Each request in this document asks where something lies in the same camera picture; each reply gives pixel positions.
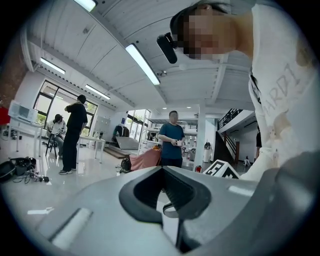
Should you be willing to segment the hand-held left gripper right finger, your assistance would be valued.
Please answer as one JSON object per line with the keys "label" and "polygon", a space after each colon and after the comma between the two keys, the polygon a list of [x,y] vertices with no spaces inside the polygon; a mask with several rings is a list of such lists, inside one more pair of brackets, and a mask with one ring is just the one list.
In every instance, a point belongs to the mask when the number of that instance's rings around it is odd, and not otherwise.
{"label": "hand-held left gripper right finger", "polygon": [[164,189],[178,216],[176,247],[186,253],[217,237],[240,214],[257,182],[163,167]]}

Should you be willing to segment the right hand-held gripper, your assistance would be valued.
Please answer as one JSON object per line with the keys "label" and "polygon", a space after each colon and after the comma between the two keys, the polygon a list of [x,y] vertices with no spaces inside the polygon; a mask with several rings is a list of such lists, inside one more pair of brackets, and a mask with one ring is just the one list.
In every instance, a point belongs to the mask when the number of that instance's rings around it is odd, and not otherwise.
{"label": "right hand-held gripper", "polygon": [[212,163],[203,174],[226,179],[240,179],[240,175],[228,162],[219,159]]}

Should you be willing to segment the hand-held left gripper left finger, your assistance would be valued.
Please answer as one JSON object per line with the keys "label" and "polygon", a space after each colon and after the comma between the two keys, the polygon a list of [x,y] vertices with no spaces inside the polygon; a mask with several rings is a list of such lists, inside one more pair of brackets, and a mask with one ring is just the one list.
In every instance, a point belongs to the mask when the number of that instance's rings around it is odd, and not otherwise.
{"label": "hand-held left gripper left finger", "polygon": [[145,168],[94,182],[55,207],[37,230],[54,255],[179,256],[160,224],[135,220],[121,206],[119,193]]}

